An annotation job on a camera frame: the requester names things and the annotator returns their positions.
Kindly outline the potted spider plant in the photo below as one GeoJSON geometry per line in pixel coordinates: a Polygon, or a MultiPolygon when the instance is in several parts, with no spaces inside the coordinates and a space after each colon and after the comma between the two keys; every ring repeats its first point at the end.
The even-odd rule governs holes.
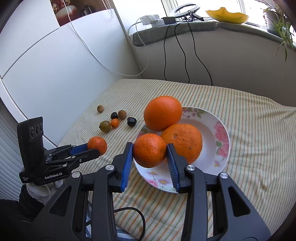
{"type": "Polygon", "coordinates": [[[262,1],[267,5],[267,8],[263,10],[263,17],[266,23],[267,32],[276,34],[281,38],[280,45],[276,51],[276,55],[280,48],[284,49],[285,62],[288,59],[288,49],[295,51],[292,20],[284,10],[283,3],[280,1],[262,1]]]}

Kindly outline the white power strip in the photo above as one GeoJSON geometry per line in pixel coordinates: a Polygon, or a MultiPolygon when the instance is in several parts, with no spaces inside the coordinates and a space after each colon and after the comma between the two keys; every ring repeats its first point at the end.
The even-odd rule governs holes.
{"type": "Polygon", "coordinates": [[[164,26],[164,20],[159,17],[159,15],[146,15],[140,17],[140,21],[143,25],[152,25],[152,27],[164,26]]]}

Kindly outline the large smooth orange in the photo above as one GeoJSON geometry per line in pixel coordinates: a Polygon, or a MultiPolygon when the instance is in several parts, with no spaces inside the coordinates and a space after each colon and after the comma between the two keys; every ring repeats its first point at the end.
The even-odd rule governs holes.
{"type": "Polygon", "coordinates": [[[176,124],[181,117],[181,103],[172,96],[159,96],[151,100],[144,109],[144,122],[155,132],[164,131],[176,124]]]}

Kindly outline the dark plum right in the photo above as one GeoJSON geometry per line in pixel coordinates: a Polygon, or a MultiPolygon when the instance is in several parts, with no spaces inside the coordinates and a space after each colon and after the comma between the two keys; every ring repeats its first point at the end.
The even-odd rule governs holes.
{"type": "Polygon", "coordinates": [[[130,127],[134,127],[137,124],[137,119],[133,117],[127,118],[127,125],[130,127]]]}

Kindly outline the brown kiwi middle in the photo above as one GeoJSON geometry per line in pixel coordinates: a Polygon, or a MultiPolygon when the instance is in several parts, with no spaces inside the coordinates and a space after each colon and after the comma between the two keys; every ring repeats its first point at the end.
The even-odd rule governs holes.
{"type": "Polygon", "coordinates": [[[120,120],[124,120],[124,119],[126,118],[126,111],[124,111],[124,110],[120,110],[120,111],[118,112],[118,118],[119,118],[120,120]]]}

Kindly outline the green kiwi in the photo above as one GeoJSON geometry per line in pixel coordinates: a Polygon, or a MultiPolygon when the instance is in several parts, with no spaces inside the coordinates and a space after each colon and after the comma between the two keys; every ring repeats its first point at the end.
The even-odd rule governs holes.
{"type": "Polygon", "coordinates": [[[111,124],[109,121],[104,120],[99,124],[99,128],[102,132],[108,133],[111,130],[111,124]]]}

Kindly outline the dark plum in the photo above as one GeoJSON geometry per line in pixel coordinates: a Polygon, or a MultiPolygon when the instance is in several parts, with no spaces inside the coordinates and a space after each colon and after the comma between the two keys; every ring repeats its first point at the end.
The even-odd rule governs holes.
{"type": "Polygon", "coordinates": [[[110,118],[113,119],[119,119],[117,112],[113,112],[110,116],[110,118]]]}
{"type": "Polygon", "coordinates": [[[127,125],[130,127],[134,127],[137,124],[137,119],[133,117],[127,118],[127,125]]]}

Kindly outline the grey windowsill mat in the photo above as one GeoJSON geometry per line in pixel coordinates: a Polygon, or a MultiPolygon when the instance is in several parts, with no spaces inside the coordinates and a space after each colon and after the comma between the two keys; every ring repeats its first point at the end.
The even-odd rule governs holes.
{"type": "Polygon", "coordinates": [[[217,28],[217,24],[218,22],[189,22],[150,28],[133,33],[132,43],[136,47],[142,47],[175,37],[175,35],[182,35],[189,32],[213,31],[217,28]]]}

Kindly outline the small brown kiwi far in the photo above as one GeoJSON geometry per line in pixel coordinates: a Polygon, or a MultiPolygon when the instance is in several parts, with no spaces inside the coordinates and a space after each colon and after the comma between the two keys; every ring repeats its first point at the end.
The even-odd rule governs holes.
{"type": "Polygon", "coordinates": [[[102,105],[98,105],[98,106],[97,106],[97,111],[98,111],[99,113],[102,113],[102,112],[104,111],[104,107],[103,107],[102,105]]]}

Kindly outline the mandarin with stem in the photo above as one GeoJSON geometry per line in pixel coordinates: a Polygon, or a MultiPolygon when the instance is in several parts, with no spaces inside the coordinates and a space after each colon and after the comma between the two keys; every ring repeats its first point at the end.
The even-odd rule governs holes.
{"type": "Polygon", "coordinates": [[[133,144],[133,158],[144,168],[154,168],[166,158],[165,141],[154,133],[147,133],[136,139],[133,144]]]}

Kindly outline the striped cloth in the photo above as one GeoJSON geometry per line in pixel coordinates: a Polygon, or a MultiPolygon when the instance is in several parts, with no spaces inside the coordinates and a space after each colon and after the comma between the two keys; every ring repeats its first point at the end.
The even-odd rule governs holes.
{"type": "MultiPolygon", "coordinates": [[[[183,106],[196,106],[217,116],[230,136],[230,157],[224,170],[244,192],[271,233],[283,224],[295,204],[295,108],[267,97],[206,85],[150,79],[123,79],[103,92],[76,120],[61,145],[81,145],[91,137],[107,141],[101,158],[82,164],[79,171],[92,173],[110,163],[127,142],[133,142],[144,126],[143,112],[150,100],[169,95],[183,106]],[[104,111],[99,113],[97,106],[104,111]],[[111,121],[113,112],[126,111],[117,128],[104,133],[99,124],[111,121]],[[134,127],[127,118],[137,119],[134,127]]],[[[186,195],[163,192],[145,181],[132,168],[128,187],[113,196],[115,208],[133,206],[117,213],[117,225],[143,240],[180,240],[186,195]]]]}

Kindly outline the yellow melon rind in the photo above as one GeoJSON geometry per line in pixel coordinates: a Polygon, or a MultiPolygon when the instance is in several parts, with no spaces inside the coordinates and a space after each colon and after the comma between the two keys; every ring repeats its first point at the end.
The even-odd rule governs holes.
{"type": "Polygon", "coordinates": [[[243,13],[231,13],[227,11],[225,7],[221,7],[218,10],[207,10],[208,16],[219,22],[231,23],[231,24],[243,24],[249,19],[249,16],[243,13]]]}

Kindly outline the white refrigerator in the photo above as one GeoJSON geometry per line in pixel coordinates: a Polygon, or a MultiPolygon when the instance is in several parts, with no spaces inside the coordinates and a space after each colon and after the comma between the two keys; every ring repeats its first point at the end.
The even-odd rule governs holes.
{"type": "Polygon", "coordinates": [[[114,9],[60,25],[50,1],[1,1],[1,99],[17,122],[43,117],[46,148],[112,84],[139,76],[114,9]]]}

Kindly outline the dark plum left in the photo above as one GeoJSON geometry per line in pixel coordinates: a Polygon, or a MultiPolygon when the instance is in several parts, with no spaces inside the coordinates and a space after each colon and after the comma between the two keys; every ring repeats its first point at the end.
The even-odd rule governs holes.
{"type": "Polygon", "coordinates": [[[113,112],[110,116],[110,118],[113,119],[119,119],[117,112],[113,112]]]}

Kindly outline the tiny orange kumquat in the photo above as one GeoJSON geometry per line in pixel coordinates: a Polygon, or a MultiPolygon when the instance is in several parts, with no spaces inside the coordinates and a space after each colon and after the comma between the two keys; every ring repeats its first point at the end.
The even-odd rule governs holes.
{"type": "Polygon", "coordinates": [[[117,128],[119,126],[119,123],[120,123],[120,121],[117,118],[114,118],[110,121],[110,125],[112,128],[117,128]]]}

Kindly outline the floral white plate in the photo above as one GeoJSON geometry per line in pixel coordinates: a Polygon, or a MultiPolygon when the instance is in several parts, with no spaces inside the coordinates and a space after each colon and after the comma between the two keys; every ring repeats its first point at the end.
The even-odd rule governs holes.
{"type": "MultiPolygon", "coordinates": [[[[207,174],[221,173],[230,156],[230,137],[222,121],[202,108],[184,106],[179,122],[195,126],[202,135],[203,148],[193,165],[207,174]]],[[[138,163],[135,163],[135,167],[148,184],[165,192],[176,193],[166,162],[154,168],[144,168],[138,163]]]]}

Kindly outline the large rough orange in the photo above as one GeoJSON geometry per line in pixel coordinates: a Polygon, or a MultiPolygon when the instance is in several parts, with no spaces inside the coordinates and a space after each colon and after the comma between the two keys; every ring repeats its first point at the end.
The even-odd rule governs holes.
{"type": "Polygon", "coordinates": [[[193,125],[177,123],[161,133],[166,144],[173,144],[178,155],[185,157],[188,164],[195,162],[201,154],[203,140],[200,131],[193,125]]]}

